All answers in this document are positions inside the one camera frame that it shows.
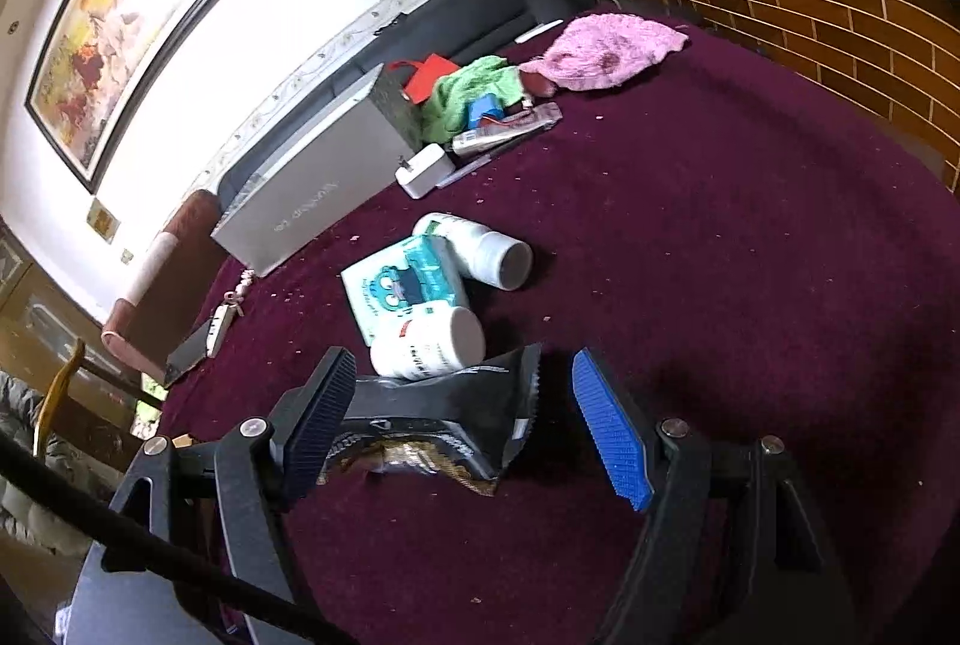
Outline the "tissue pack blue cartoon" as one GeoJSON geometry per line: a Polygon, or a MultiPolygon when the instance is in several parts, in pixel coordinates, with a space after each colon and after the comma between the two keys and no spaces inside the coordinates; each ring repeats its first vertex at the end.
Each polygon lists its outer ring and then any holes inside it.
{"type": "Polygon", "coordinates": [[[387,323],[423,305],[469,305],[449,242],[439,235],[410,235],[348,266],[340,281],[366,346],[387,323]]]}

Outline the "wooden chair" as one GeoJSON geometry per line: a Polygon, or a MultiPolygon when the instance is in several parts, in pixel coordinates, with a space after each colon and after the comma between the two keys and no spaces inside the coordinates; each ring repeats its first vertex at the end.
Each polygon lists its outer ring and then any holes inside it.
{"type": "Polygon", "coordinates": [[[99,463],[107,464],[117,471],[125,471],[137,455],[142,445],[141,440],[130,432],[121,432],[115,425],[103,421],[91,411],[86,411],[78,421],[69,421],[60,416],[62,406],[67,403],[83,411],[83,406],[68,396],[73,377],[80,372],[88,372],[91,377],[102,380],[110,388],[125,393],[135,403],[148,404],[149,408],[163,408],[160,398],[151,395],[143,386],[135,385],[132,380],[124,379],[121,374],[114,374],[112,370],[104,369],[96,361],[88,359],[85,342],[82,338],[76,338],[70,358],[57,370],[44,395],[41,408],[37,411],[32,431],[32,456],[43,461],[47,455],[49,440],[59,437],[80,448],[99,463]]]}

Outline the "small white charger box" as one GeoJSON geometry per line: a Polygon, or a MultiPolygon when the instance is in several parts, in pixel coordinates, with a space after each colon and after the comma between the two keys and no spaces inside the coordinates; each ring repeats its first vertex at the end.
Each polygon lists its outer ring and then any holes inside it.
{"type": "Polygon", "coordinates": [[[454,171],[455,165],[446,150],[438,143],[430,143],[400,161],[395,181],[412,200],[421,200],[454,171]]]}

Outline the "green cloth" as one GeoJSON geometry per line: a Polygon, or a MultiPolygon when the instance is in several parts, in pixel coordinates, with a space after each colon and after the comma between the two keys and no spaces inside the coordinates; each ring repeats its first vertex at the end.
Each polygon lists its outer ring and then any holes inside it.
{"type": "Polygon", "coordinates": [[[524,99],[524,85],[516,65],[485,55],[434,83],[421,106],[421,138],[425,143],[449,143],[467,128],[469,106],[485,94],[493,94],[501,106],[514,106],[524,99]]]}

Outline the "red paper bag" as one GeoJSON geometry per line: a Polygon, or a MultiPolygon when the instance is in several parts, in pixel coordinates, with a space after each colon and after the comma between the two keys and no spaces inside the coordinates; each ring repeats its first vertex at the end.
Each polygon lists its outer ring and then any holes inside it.
{"type": "Polygon", "coordinates": [[[459,70],[459,65],[438,53],[430,53],[425,60],[394,60],[387,63],[386,68],[389,71],[402,68],[412,70],[412,76],[405,83],[404,94],[414,106],[421,106],[430,99],[436,81],[455,73],[459,70]]]}

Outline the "framed painting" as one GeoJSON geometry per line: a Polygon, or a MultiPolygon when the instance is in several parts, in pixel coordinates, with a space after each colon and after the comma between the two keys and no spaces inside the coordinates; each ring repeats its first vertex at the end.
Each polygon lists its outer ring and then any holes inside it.
{"type": "Polygon", "coordinates": [[[62,0],[25,108],[89,193],[169,58],[217,0],[62,0]]]}

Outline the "white car key fob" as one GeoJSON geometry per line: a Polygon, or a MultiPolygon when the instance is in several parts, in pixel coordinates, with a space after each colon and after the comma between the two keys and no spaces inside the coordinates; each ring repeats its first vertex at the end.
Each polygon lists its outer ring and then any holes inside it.
{"type": "Polygon", "coordinates": [[[215,308],[205,336],[205,356],[208,359],[216,358],[223,347],[229,327],[238,318],[244,315],[242,304],[251,291],[256,280],[256,273],[252,269],[245,269],[241,273],[238,284],[223,294],[223,299],[215,308]]]}

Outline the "white pill bottle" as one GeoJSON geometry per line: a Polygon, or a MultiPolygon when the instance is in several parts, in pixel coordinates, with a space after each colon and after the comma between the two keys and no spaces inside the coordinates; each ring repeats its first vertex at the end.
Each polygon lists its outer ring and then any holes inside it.
{"type": "Polygon", "coordinates": [[[529,244],[454,214],[425,214],[413,234],[438,235],[448,242],[460,273],[501,291],[517,291],[532,271],[529,244]]]}
{"type": "Polygon", "coordinates": [[[384,320],[374,333],[370,359],[381,377],[421,380],[469,369],[487,354],[480,320],[470,308],[432,302],[384,320]]]}

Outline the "black leather sofa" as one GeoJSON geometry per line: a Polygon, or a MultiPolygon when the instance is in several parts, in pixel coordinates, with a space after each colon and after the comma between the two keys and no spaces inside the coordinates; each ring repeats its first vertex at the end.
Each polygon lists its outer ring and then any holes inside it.
{"type": "Polygon", "coordinates": [[[529,29],[573,18],[597,0],[428,0],[376,29],[358,50],[329,65],[313,63],[277,92],[265,111],[265,130],[218,182],[218,205],[228,208],[263,159],[309,117],[381,63],[420,62],[436,53],[467,65],[498,52],[529,29]]]}

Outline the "pink knitted cloth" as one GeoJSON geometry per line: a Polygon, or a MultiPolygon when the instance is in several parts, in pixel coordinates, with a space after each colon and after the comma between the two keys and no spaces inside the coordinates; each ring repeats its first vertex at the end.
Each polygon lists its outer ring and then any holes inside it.
{"type": "Polygon", "coordinates": [[[547,50],[517,69],[552,88],[605,91],[657,67],[686,42],[685,32],[637,14],[588,14],[571,21],[547,50]]]}

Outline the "toothpaste tube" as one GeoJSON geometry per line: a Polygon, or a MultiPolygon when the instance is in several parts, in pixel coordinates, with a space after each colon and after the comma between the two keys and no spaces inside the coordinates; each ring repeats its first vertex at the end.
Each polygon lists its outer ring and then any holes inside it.
{"type": "Polygon", "coordinates": [[[562,118],[563,112],[558,104],[545,102],[503,120],[490,120],[477,128],[462,131],[452,138],[451,149],[455,156],[459,157],[482,154],[516,140],[519,136],[526,136],[537,130],[548,130],[562,118]]]}

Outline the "black foil snack bag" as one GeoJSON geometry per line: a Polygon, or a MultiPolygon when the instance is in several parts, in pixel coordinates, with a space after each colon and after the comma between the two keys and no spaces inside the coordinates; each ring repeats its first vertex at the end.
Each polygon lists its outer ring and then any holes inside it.
{"type": "Polygon", "coordinates": [[[528,344],[431,379],[359,379],[319,479],[418,473],[493,496],[534,427],[541,360],[528,344]]]}

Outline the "person in grey jacket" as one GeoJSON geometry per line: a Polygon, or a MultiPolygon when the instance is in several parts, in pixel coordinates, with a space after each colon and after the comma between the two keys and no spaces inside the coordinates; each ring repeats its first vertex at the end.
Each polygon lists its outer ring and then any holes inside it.
{"type": "Polygon", "coordinates": [[[57,556],[85,557],[93,544],[127,547],[130,526],[107,507],[109,489],[57,434],[41,439],[44,397],[2,372],[2,531],[57,556]]]}

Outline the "long grey box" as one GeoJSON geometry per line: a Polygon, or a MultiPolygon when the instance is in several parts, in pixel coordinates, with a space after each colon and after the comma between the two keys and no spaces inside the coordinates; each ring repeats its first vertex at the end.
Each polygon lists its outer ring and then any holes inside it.
{"type": "Polygon", "coordinates": [[[259,276],[395,179],[421,148],[420,112],[384,65],[295,113],[223,175],[212,239],[259,276]]]}

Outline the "black smartphone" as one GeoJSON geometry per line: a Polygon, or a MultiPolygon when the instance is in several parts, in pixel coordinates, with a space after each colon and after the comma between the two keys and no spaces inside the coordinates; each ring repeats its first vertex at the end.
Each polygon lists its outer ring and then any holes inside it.
{"type": "Polygon", "coordinates": [[[185,375],[208,358],[206,352],[206,338],[210,333],[212,320],[206,320],[197,326],[185,340],[179,344],[174,351],[167,356],[166,369],[164,369],[164,388],[172,388],[180,382],[185,375]]]}

